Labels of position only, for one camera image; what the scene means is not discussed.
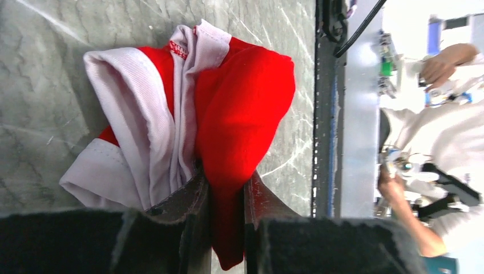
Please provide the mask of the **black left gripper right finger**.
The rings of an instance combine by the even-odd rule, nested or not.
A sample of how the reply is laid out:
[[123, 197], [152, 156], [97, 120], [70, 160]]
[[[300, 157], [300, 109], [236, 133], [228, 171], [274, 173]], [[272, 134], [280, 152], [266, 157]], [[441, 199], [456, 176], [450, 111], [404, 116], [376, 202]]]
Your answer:
[[303, 217], [253, 174], [244, 186], [246, 273], [425, 273], [410, 235], [388, 219]]

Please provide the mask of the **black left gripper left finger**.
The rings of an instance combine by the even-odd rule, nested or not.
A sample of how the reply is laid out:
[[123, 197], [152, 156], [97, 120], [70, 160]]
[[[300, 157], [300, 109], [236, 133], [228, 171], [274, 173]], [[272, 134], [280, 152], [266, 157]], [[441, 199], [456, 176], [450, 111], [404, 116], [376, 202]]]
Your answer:
[[158, 205], [1, 216], [2, 273], [209, 273], [203, 171]]

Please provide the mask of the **red white underwear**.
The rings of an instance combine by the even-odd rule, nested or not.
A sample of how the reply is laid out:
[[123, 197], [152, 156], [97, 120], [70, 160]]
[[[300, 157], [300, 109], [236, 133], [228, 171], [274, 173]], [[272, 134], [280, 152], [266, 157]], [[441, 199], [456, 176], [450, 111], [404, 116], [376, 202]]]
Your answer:
[[223, 270], [240, 264], [243, 187], [292, 104], [292, 58], [201, 21], [177, 26], [162, 48], [89, 51], [83, 62], [108, 126], [60, 186], [87, 207], [149, 209], [200, 161], [212, 248]]

